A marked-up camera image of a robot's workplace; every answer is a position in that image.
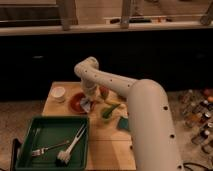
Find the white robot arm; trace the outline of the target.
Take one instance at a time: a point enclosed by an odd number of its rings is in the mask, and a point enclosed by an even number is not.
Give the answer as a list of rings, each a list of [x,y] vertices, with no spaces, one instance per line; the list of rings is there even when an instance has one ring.
[[[74,67],[86,95],[102,85],[127,100],[136,171],[185,171],[164,88],[150,79],[134,79],[99,69],[95,57]]]

